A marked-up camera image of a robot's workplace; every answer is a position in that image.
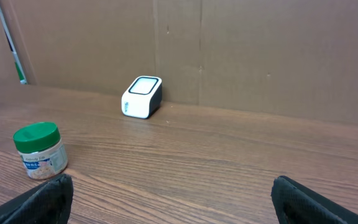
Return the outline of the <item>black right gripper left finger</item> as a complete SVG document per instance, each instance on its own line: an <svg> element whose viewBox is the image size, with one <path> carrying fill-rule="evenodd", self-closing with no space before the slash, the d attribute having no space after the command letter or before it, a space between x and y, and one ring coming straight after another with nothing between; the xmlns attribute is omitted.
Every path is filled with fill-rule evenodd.
<svg viewBox="0 0 358 224"><path fill-rule="evenodd" d="M58 174L0 206L0 224L67 224L73 181Z"/></svg>

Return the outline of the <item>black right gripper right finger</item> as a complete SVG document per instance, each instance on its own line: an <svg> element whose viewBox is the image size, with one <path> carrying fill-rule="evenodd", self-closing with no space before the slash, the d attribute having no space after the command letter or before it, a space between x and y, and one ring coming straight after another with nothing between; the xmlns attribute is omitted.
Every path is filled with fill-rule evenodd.
<svg viewBox="0 0 358 224"><path fill-rule="evenodd" d="M284 175L274 180L271 198L280 224L358 224L358 214Z"/></svg>

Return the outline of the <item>green lid seasoning jar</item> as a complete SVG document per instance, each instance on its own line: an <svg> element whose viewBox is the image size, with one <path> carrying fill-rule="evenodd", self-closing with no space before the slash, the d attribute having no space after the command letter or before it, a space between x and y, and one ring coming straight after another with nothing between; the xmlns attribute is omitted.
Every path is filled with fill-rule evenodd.
<svg viewBox="0 0 358 224"><path fill-rule="evenodd" d="M17 130L12 138L31 179L49 179L67 167L67 153L55 123L30 124Z"/></svg>

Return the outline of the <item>green white edge strip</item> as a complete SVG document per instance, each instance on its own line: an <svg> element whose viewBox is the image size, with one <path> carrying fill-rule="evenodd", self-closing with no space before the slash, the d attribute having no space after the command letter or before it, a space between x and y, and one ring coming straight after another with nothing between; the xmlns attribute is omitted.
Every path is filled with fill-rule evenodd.
<svg viewBox="0 0 358 224"><path fill-rule="evenodd" d="M4 33L6 35L6 38L7 38L7 41L8 41L12 56L14 57L14 63L15 63L16 70L17 70L17 73L18 73L18 76L19 76L20 83L22 85L27 85L28 82L27 82L24 70L22 68L20 59L18 57L17 50L15 48L13 39L11 37L11 33L10 33L9 28L7 26L7 23L6 23L6 20L5 20L4 13L2 11L1 5L0 5L0 19L1 19L1 22L2 22Z"/></svg>

